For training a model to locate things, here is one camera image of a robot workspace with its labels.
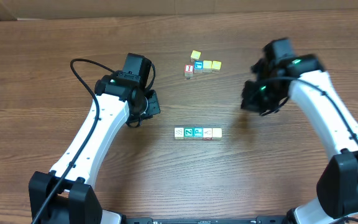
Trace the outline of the yellow letter K block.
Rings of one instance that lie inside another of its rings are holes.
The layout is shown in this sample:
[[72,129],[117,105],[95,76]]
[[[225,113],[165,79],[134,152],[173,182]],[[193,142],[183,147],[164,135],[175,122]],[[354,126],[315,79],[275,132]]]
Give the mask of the yellow letter K block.
[[223,131],[221,128],[213,128],[212,129],[212,139],[220,140],[223,137]]

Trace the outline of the white ice cream block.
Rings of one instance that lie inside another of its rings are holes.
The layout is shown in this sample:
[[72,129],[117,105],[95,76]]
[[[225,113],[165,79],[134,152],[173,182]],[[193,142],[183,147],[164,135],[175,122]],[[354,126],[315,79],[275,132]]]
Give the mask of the white ice cream block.
[[203,140],[212,140],[212,138],[213,138],[213,129],[203,128]]

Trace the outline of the white sketch block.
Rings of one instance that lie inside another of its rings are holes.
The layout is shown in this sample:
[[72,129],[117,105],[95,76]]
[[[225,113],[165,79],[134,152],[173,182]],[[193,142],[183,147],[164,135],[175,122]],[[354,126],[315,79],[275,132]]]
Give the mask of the white sketch block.
[[184,139],[184,128],[174,128],[174,138],[176,140]]

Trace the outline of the blue letter P block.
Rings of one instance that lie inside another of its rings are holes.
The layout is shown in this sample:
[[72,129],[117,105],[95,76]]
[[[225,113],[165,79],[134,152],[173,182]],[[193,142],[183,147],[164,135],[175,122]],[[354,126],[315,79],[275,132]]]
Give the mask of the blue letter P block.
[[194,128],[193,137],[195,139],[202,139],[203,138],[203,128]]

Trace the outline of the green letter Z block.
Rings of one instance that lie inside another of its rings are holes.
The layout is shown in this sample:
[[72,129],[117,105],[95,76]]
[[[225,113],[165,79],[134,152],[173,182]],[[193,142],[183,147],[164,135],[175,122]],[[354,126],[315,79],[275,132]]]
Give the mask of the green letter Z block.
[[184,138],[185,139],[193,139],[195,136],[194,128],[184,128]]

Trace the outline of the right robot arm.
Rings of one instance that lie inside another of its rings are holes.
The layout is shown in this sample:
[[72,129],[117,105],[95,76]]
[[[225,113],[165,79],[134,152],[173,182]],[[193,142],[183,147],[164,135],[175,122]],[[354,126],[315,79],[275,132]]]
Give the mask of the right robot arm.
[[329,72],[314,54],[299,56],[288,38],[273,40],[251,66],[241,109],[260,116],[292,100],[309,119],[329,162],[316,184],[317,197],[292,208],[282,223],[346,223],[358,214],[358,122],[336,93]]

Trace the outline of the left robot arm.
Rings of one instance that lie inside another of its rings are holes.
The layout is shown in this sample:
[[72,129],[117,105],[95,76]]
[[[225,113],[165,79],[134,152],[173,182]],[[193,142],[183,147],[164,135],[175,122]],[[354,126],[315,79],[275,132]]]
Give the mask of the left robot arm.
[[48,173],[34,172],[29,181],[33,223],[126,223],[126,216],[102,208],[94,186],[101,164],[117,132],[138,128],[160,113],[154,64],[129,53],[122,70],[107,75],[89,89],[89,113],[61,158]]

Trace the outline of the red letter I block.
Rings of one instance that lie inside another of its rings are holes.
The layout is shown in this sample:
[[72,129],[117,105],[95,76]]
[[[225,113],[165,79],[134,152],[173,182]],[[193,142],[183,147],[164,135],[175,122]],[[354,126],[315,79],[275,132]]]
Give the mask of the red letter I block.
[[194,66],[193,65],[185,65],[184,76],[192,77],[194,74]]

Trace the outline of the yellow block row end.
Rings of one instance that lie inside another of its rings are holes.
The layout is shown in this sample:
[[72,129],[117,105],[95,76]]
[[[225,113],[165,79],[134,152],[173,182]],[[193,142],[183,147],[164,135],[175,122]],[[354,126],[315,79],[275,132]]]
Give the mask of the yellow block row end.
[[212,73],[220,73],[222,62],[214,60],[211,66]]

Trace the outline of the yellow block far top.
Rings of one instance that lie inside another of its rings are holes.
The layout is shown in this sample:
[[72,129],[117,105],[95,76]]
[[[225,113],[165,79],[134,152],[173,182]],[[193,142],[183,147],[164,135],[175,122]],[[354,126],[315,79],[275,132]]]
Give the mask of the yellow block far top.
[[190,56],[190,62],[195,62],[199,60],[201,57],[201,52],[197,50],[193,50]]

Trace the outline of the blue letter block in row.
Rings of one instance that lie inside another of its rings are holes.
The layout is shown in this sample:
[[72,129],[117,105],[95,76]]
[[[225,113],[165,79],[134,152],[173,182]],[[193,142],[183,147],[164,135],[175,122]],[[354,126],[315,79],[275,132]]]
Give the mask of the blue letter block in row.
[[195,61],[194,62],[194,72],[195,73],[203,73],[203,61]]

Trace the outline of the yellow block in row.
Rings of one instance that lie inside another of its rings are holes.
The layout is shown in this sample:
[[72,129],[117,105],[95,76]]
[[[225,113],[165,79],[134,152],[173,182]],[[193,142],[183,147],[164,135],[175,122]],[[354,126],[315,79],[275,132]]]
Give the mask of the yellow block in row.
[[203,73],[211,73],[213,62],[211,60],[203,61]]

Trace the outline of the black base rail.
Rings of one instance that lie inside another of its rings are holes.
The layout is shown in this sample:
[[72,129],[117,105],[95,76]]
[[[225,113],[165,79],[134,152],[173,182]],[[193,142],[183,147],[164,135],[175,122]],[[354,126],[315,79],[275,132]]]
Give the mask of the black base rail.
[[122,224],[293,224],[286,215],[260,215],[251,218],[170,218],[124,217]]

